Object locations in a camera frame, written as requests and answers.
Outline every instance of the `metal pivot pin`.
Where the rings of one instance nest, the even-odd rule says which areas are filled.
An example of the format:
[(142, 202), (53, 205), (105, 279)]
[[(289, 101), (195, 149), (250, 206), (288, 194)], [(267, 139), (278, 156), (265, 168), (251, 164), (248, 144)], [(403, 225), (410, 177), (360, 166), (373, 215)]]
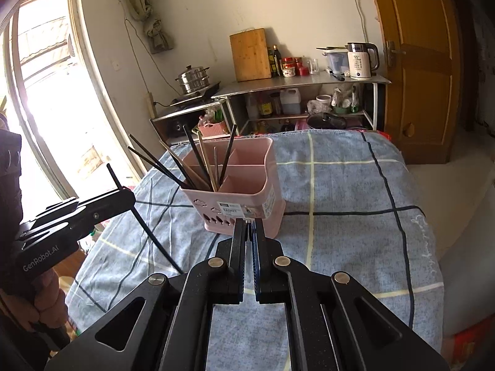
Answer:
[(148, 278), (148, 282), (152, 284), (153, 286), (159, 286), (165, 281), (165, 276), (162, 274), (152, 274)]
[(208, 265), (211, 267), (221, 267), (223, 265), (223, 259), (218, 257), (213, 257), (208, 260)]
[(348, 282), (351, 280), (348, 274), (345, 272), (339, 272), (335, 274), (334, 279), (337, 283), (340, 284), (348, 284)]
[(291, 263), (290, 258), (287, 258), (287, 257), (277, 257), (277, 258), (275, 258), (275, 265), (278, 265), (280, 267), (286, 267), (290, 263)]

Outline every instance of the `person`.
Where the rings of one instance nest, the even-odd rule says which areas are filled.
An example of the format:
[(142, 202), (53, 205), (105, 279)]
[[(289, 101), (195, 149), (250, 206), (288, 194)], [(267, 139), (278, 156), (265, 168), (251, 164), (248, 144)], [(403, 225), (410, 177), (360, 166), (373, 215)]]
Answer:
[(50, 350), (32, 324), (41, 322), (58, 328), (67, 321), (65, 293), (55, 271), (40, 275), (33, 285), (38, 291), (33, 304), (0, 289), (0, 369), (43, 370)]

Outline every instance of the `human hand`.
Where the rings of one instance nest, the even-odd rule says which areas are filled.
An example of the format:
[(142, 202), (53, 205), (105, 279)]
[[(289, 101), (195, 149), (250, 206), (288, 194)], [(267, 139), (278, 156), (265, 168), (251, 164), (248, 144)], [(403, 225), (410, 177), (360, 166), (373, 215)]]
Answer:
[(53, 269), (46, 271), (33, 284), (38, 291), (34, 305), (22, 297), (5, 294), (0, 289), (0, 295), (12, 315), (28, 331), (33, 331), (31, 323), (41, 322), (49, 328), (64, 325), (67, 321), (65, 293), (58, 285), (58, 276), (55, 271)]

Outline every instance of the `electric kettle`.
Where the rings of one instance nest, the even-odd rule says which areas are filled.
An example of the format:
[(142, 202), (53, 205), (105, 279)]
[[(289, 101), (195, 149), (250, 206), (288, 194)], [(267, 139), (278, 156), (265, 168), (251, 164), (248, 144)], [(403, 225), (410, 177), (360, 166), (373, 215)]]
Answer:
[[(347, 57), (349, 58), (349, 71), (352, 79), (366, 80), (371, 79), (371, 72), (375, 71), (380, 65), (378, 58), (378, 48), (373, 43), (348, 43)], [(368, 50), (373, 50), (375, 54), (376, 65), (371, 67), (371, 59)]]

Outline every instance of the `door handle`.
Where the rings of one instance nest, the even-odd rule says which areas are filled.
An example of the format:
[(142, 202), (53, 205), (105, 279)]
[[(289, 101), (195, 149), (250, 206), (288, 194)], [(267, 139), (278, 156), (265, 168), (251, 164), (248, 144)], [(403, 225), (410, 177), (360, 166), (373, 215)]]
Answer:
[(388, 66), (395, 66), (395, 62), (397, 59), (395, 58), (396, 54), (406, 55), (407, 52), (403, 50), (395, 49), (395, 42), (387, 41), (387, 64)]
[(403, 135), (407, 138), (412, 137), (415, 132), (416, 132), (416, 129), (414, 127), (414, 124), (412, 124), (411, 122), (408, 125), (406, 125), (404, 127), (404, 129), (402, 130)]

